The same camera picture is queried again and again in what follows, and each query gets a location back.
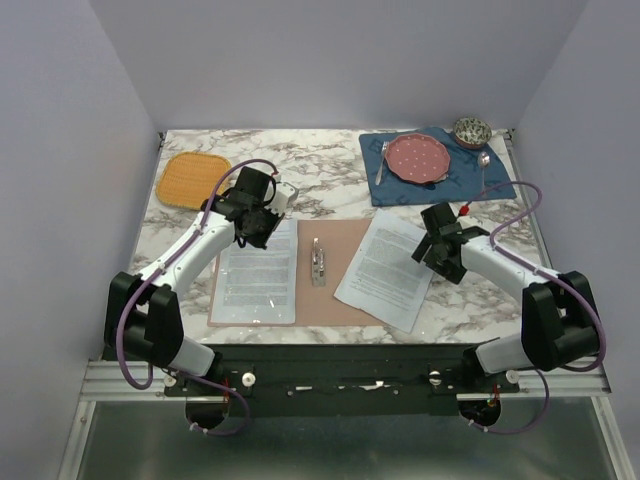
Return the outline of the printed paper sheet top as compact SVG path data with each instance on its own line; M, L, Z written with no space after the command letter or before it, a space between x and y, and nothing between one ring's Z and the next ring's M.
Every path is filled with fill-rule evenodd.
M278 326L295 323L298 225L280 223L262 250L225 249L215 269L211 326Z

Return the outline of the pink folder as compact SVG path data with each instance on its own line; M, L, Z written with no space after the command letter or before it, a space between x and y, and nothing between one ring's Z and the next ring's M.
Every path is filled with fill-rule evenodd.
M296 273L295 323L267 327L380 326L381 321L350 307L334 297L371 221L296 220L298 253ZM325 252L326 285L311 281L312 241L317 237Z

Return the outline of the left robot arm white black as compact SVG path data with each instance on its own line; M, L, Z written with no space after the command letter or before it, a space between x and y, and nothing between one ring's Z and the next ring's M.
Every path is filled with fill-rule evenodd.
M222 380L215 351L188 337L180 299L200 273L227 248L264 249L296 200L297 189L278 171L259 170L254 159L232 167L235 183L216 184L187 231L158 259L136 274L118 273L109 286L104 342L116 354L127 382L138 390L126 360L187 374L201 395L214 393Z

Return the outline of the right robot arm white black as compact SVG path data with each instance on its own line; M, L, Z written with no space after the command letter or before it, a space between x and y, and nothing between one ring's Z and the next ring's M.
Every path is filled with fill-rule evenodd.
M489 280L521 307L518 334L476 345L465 351L460 379L480 392L508 370L563 368L602 352L597 311L586 277L562 274L501 250L480 227L463 227L447 203L421 212L426 234L412 259L453 284L473 272Z

